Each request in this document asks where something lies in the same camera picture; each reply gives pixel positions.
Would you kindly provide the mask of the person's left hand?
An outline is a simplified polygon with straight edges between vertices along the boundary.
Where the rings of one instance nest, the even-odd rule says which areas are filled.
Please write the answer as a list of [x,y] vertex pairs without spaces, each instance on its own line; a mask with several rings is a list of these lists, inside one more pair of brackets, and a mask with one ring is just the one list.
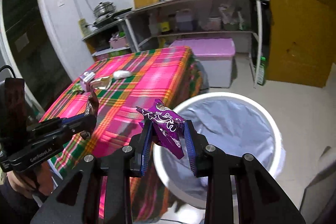
[[23,173],[10,171],[6,174],[10,186],[16,192],[23,194],[26,198],[32,199],[33,194],[38,190],[44,196],[49,196],[54,190],[52,174],[48,162],[41,164],[34,170],[38,185]]

